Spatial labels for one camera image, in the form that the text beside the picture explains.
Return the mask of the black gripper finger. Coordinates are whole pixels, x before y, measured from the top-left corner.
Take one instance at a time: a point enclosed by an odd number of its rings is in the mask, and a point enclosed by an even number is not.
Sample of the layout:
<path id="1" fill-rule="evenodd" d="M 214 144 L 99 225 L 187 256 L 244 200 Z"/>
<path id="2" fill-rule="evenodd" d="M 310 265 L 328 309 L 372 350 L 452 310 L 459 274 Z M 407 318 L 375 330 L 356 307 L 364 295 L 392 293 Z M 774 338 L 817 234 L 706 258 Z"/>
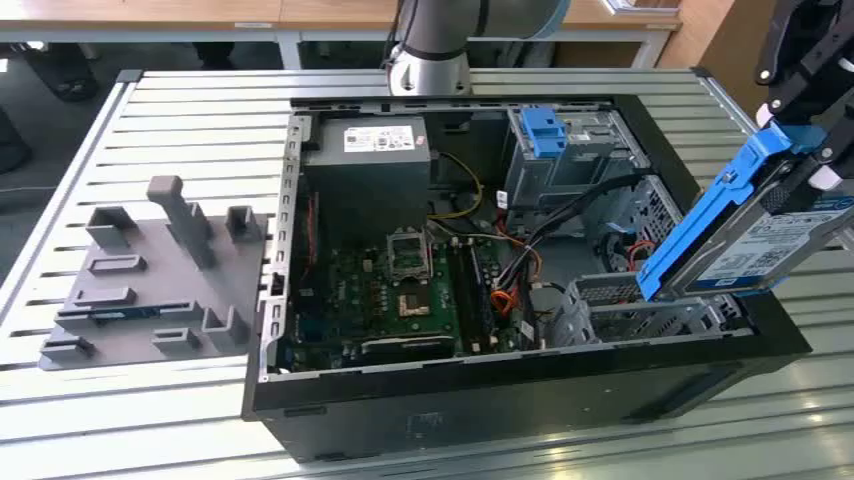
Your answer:
<path id="1" fill-rule="evenodd" d="M 755 67 L 757 123 L 809 125 L 853 89 L 853 3 L 778 1 Z"/>
<path id="2" fill-rule="evenodd" d="M 807 114 L 815 128 L 809 150 L 809 185 L 833 191 L 853 181 L 853 72 L 822 69 L 806 92 Z"/>

